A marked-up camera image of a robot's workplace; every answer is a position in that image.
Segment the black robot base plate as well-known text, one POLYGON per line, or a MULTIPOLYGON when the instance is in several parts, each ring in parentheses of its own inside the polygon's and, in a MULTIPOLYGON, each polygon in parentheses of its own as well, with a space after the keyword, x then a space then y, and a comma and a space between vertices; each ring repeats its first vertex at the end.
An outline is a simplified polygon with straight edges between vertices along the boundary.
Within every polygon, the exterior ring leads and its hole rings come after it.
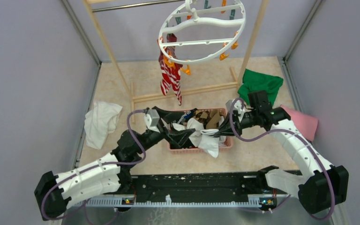
POLYGON ((167 195, 174 203, 245 203, 251 195, 268 194, 257 182, 257 172, 133 175, 113 195, 131 195, 137 203, 160 203, 167 195))

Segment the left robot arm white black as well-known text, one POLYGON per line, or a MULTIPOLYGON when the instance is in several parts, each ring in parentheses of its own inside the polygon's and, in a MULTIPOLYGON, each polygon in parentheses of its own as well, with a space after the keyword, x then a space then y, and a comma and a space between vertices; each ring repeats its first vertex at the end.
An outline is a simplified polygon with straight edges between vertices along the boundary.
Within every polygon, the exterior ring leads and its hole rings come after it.
POLYGON ((44 221, 65 218, 73 205, 106 193, 130 191, 130 169, 146 159, 146 151, 163 139, 181 147, 196 129, 168 129, 170 111, 157 107, 134 110, 127 116, 127 130, 117 147, 85 166, 67 172, 44 173, 34 191, 44 221))

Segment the red white striped sock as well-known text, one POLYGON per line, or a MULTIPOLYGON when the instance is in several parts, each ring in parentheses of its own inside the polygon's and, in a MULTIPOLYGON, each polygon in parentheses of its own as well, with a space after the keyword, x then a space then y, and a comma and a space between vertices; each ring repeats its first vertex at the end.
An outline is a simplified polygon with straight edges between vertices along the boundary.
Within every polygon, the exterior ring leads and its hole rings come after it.
POLYGON ((174 90, 174 84, 171 78, 171 69, 164 63, 164 55, 162 52, 160 52, 158 63, 162 74, 160 88, 162 94, 166 96, 170 89, 174 90))

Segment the beige purple striped sock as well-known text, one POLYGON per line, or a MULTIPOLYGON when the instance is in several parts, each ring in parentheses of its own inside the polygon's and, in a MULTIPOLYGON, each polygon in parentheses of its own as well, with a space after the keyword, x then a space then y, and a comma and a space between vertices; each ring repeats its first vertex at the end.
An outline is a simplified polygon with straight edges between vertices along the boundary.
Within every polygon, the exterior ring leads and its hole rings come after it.
MULTIPOLYGON (((172 42, 177 42, 177 37, 173 34, 173 33, 168 33, 166 35, 166 41, 168 43, 172 43, 172 42)), ((175 46, 169 46, 165 48, 166 51, 174 51, 175 50, 175 46)))

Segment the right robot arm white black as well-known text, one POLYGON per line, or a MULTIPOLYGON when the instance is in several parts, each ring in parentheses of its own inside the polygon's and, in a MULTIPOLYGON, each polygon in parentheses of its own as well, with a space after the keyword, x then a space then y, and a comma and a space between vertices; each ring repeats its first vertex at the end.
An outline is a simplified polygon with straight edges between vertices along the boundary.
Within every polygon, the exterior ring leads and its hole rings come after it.
POLYGON ((244 142, 253 142, 272 135, 296 163, 301 175, 269 166, 257 172, 257 189, 262 193, 281 190, 297 198, 312 218, 328 210, 322 219, 329 219, 335 206, 346 200, 348 171, 320 155, 296 128, 291 116, 281 107, 272 107, 266 91, 247 96, 249 109, 240 97, 226 103, 228 114, 212 136, 236 136, 244 142))

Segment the white black sock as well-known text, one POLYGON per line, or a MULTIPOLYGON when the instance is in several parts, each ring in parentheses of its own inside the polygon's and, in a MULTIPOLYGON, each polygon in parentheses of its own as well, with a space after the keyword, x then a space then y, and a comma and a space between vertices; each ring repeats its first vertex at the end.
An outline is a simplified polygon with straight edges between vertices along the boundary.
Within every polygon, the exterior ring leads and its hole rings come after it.
POLYGON ((201 130, 201 139, 197 146, 198 148, 202 149, 204 152, 208 153, 214 158, 218 157, 219 148, 224 147, 226 141, 225 136, 215 137, 214 134, 216 132, 218 132, 218 129, 201 130))

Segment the white round clip hanger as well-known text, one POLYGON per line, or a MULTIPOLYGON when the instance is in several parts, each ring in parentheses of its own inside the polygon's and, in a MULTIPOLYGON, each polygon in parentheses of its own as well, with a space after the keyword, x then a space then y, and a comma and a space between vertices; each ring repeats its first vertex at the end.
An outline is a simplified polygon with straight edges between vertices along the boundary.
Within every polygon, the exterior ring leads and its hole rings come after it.
MULTIPOLYGON (((206 4, 204 4, 204 2, 202 0, 196 0, 196 2, 197 2, 196 4, 191 5, 192 8, 210 9, 210 8, 217 8, 220 6, 234 5, 236 0, 219 0, 219 1, 212 1, 211 3, 206 3, 206 4)), ((202 17, 210 17, 210 18, 216 18, 216 19, 220 19, 220 20, 229 20, 230 12, 231 12, 231 10, 208 13, 208 14, 203 14, 202 17)), ((241 10, 236 9, 234 20, 241 19, 241 18, 242 18, 241 10)), ((175 17, 170 19, 168 22, 165 22, 165 20, 164 20, 163 24, 166 27, 174 27, 177 25, 176 21, 175 21, 175 17)), ((182 16, 181 20, 182 20, 182 22, 185 22, 187 20, 187 17, 182 16)), ((177 42, 233 38, 238 29, 239 29, 239 26, 218 27, 218 26, 207 25, 207 24, 192 25, 192 26, 183 28, 180 31, 175 32, 174 35, 177 37, 177 42)), ((167 43, 166 35, 167 34, 163 35, 165 43, 167 43)), ((236 44, 234 46, 230 47, 228 50, 226 50, 225 53, 229 54, 230 50, 235 50, 238 46, 239 46, 239 42, 237 41, 236 44)), ((213 54, 213 53, 217 52, 218 50, 220 50, 222 47, 223 47, 222 43, 209 44, 209 45, 175 46, 174 51, 166 51, 166 52, 168 54, 172 55, 172 57, 175 59, 196 60, 196 59, 204 58, 210 54, 213 54)))

